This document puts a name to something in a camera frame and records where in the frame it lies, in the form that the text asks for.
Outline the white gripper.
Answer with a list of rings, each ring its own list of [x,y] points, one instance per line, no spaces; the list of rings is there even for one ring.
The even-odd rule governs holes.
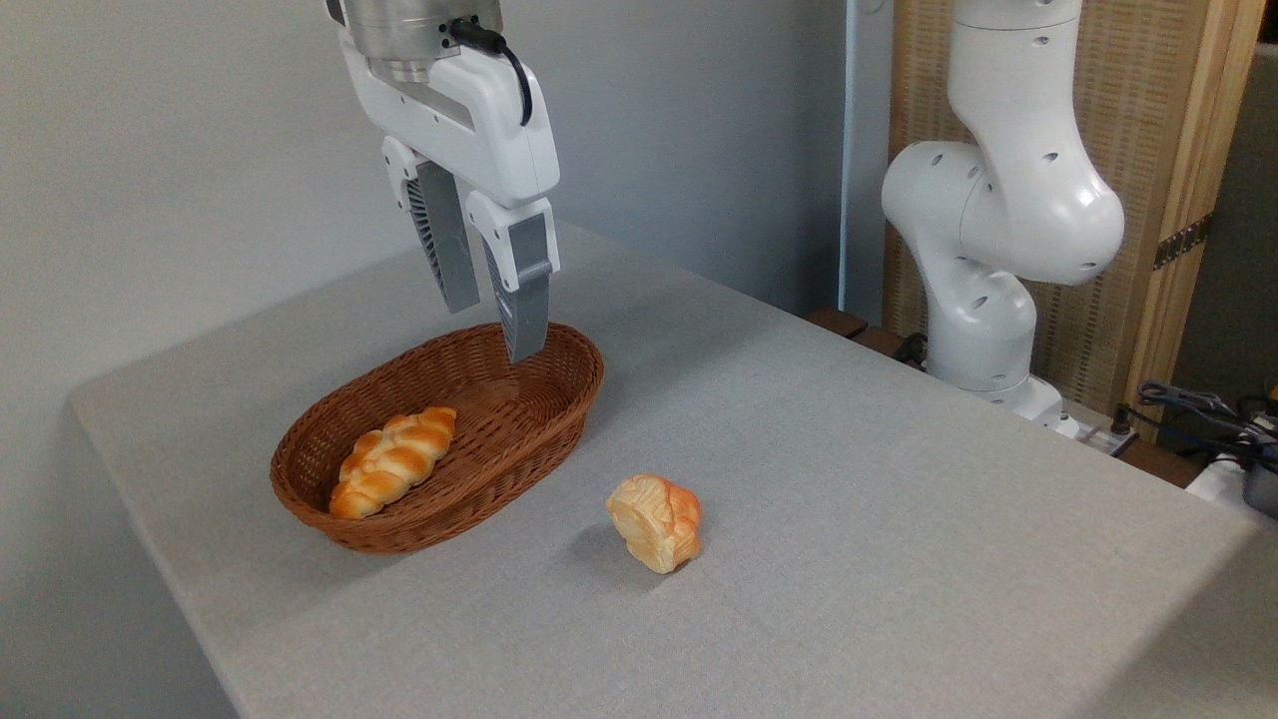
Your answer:
[[[507,359],[541,352],[550,278],[561,268],[552,206],[542,197],[560,183],[560,163],[537,78],[527,77],[534,110],[521,126],[523,95],[505,59],[463,47],[429,65],[426,82],[405,83],[377,77],[346,29],[337,43],[360,107],[387,134],[380,149],[389,183],[443,304],[452,314],[479,304],[455,174],[479,190],[466,195],[465,211],[484,245]]]

